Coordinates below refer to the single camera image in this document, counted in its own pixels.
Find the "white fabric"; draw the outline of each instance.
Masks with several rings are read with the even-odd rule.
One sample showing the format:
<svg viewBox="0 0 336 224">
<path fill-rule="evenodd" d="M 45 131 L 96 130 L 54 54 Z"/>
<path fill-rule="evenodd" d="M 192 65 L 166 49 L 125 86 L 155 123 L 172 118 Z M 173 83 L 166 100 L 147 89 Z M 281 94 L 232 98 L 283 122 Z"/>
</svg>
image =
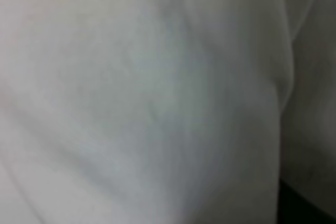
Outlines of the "white fabric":
<svg viewBox="0 0 336 224">
<path fill-rule="evenodd" d="M 296 81 L 282 119 L 282 177 L 336 218 L 336 0 L 313 0 L 293 53 Z"/>
<path fill-rule="evenodd" d="M 333 57 L 333 36 L 328 52 L 312 39 L 317 30 L 319 38 L 335 32 L 332 0 L 0 0 L 0 7 L 0 185 L 12 193 L 0 198 L 8 212 L 1 223 L 27 211 L 33 224 L 275 223 L 293 52 L 297 84 L 314 78 L 300 71 L 306 55 Z M 313 107 L 305 121 L 306 86 L 285 109 L 283 175 L 336 214 L 336 204 L 310 192 L 323 183 L 295 177 L 296 162 L 332 164 L 313 153 L 297 158 L 306 143 L 296 130 L 311 137 L 321 125 Z M 314 137 L 332 145 L 332 133 Z"/>
</svg>

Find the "white shirt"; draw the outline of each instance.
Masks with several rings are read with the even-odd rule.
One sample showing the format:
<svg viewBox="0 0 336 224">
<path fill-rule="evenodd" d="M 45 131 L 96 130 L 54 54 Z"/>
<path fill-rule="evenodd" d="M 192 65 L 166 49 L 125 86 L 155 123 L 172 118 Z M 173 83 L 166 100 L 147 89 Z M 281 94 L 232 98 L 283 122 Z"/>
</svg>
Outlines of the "white shirt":
<svg viewBox="0 0 336 224">
<path fill-rule="evenodd" d="M 280 142 L 336 216 L 334 0 L 0 7 L 2 223 L 275 223 Z"/>
</svg>

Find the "white cloth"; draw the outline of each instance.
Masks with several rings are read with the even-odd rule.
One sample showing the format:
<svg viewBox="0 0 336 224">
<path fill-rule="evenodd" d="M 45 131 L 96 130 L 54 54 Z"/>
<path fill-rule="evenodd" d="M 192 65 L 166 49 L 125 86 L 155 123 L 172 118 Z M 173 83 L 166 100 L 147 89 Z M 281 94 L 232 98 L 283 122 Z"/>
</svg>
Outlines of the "white cloth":
<svg viewBox="0 0 336 224">
<path fill-rule="evenodd" d="M 283 177 L 336 216 L 333 0 L 0 10 L 1 223 L 275 223 L 283 110 Z"/>
</svg>

